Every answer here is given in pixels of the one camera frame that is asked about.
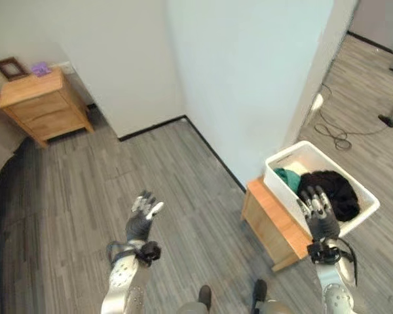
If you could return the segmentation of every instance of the wooden cabinet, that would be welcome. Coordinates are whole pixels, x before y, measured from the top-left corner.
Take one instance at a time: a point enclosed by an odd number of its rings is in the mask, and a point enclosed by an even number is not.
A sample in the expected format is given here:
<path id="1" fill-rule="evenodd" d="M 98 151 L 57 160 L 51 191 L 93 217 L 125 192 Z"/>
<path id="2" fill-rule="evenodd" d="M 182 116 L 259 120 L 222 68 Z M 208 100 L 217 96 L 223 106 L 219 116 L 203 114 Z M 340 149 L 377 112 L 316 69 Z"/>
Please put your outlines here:
<path id="1" fill-rule="evenodd" d="M 248 222 L 274 261 L 273 271 L 306 257 L 310 236 L 263 184 L 263 178 L 248 183 L 242 220 Z"/>
<path id="2" fill-rule="evenodd" d="M 0 93 L 3 109 L 42 147 L 47 139 L 86 128 L 87 107 L 59 68 L 43 77 L 30 75 L 6 83 Z"/>

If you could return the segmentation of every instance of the drawer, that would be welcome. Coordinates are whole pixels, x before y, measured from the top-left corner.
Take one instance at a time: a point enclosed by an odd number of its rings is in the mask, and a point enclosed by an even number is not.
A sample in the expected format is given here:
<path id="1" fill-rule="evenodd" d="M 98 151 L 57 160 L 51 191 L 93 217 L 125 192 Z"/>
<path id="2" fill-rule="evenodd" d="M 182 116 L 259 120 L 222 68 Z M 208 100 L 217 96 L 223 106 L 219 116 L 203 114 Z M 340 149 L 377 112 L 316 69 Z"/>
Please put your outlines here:
<path id="1" fill-rule="evenodd" d="M 69 105 L 59 92 L 46 94 L 41 97 L 25 100 L 10 107 L 11 111 L 24 123 L 41 116 L 67 109 Z"/>
<path id="2" fill-rule="evenodd" d="M 41 139 L 50 139 L 82 128 L 84 122 L 71 109 L 63 109 L 30 120 L 26 126 Z"/>
<path id="3" fill-rule="evenodd" d="M 275 263 L 293 254 L 293 249 L 252 194 L 248 196 L 244 218 Z"/>

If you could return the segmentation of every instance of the picture frame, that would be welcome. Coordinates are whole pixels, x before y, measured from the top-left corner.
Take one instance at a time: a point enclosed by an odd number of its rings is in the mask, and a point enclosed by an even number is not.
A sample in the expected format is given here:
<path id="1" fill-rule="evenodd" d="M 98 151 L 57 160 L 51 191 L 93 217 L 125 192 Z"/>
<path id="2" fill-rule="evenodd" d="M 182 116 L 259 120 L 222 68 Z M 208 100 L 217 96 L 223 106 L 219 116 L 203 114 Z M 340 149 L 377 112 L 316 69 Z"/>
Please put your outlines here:
<path id="1" fill-rule="evenodd" d="M 0 60 L 0 72 L 9 82 L 29 75 L 15 57 Z"/>

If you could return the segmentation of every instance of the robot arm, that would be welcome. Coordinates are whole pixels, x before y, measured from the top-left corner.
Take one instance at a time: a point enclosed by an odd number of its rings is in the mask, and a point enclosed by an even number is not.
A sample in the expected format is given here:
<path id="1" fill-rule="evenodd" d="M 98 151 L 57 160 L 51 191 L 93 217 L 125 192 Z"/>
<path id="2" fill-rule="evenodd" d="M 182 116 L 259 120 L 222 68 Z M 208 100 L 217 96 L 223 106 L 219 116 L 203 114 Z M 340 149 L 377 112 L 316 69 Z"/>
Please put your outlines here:
<path id="1" fill-rule="evenodd" d="M 356 256 L 348 243 L 339 239 L 340 227 L 333 213 L 330 201 L 324 191 L 309 186 L 302 191 L 304 203 L 299 201 L 307 225 L 313 236 L 313 243 L 307 247 L 322 286 L 324 313 L 355 313 L 354 298 L 350 288 L 356 286 Z M 350 252 L 343 249 L 341 242 Z"/>
<path id="2" fill-rule="evenodd" d="M 131 209 L 134 216 L 126 224 L 127 242 L 113 241 L 107 246 L 112 271 L 102 314 L 142 313 L 149 267 L 161 253 L 156 242 L 147 240 L 154 216 L 164 204 L 154 205 L 155 198 L 150 197 L 151 193 L 143 191 L 135 200 Z"/>

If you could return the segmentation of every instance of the foot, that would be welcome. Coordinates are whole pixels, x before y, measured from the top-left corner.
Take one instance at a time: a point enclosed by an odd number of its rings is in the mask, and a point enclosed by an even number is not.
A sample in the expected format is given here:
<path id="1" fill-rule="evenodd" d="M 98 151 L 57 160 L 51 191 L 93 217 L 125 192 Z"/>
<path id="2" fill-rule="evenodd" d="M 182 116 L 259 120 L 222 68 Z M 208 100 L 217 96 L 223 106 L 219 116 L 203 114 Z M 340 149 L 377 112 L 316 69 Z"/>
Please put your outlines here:
<path id="1" fill-rule="evenodd" d="M 211 288 L 207 285 L 204 285 L 199 290 L 198 302 L 205 304 L 207 310 L 209 311 L 211 308 Z"/>
<path id="2" fill-rule="evenodd" d="M 255 288 L 253 289 L 252 313 L 257 313 L 256 311 L 257 302 L 265 301 L 265 298 L 267 297 L 267 290 L 268 290 L 267 283 L 262 279 L 258 279 L 255 283 Z"/>

